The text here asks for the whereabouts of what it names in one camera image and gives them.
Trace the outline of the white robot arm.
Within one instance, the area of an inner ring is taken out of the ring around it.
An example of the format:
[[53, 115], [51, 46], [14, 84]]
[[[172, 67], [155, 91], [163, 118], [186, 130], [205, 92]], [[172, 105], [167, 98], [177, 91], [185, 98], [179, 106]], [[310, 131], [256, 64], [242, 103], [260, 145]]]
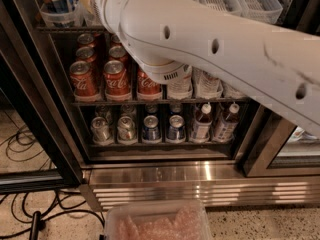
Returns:
[[155, 82], [206, 71], [320, 136], [320, 39], [193, 0], [87, 0]]

